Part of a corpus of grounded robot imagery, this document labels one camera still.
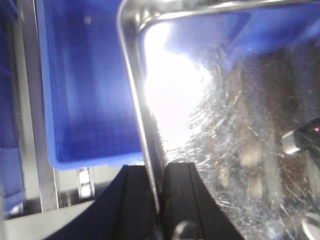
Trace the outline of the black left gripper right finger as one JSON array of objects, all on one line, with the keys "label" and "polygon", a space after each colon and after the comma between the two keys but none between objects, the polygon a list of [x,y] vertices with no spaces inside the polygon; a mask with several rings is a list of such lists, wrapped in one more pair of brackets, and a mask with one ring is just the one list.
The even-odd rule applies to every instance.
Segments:
[{"label": "black left gripper right finger", "polygon": [[160,219],[166,240],[243,239],[211,197],[194,163],[166,166]]}]

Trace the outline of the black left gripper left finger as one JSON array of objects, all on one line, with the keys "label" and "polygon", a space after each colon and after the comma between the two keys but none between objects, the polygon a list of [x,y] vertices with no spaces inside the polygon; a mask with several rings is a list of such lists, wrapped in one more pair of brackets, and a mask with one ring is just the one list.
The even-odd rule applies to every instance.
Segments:
[{"label": "black left gripper left finger", "polygon": [[125,165],[101,195],[49,240],[155,240],[156,219],[145,166]]}]

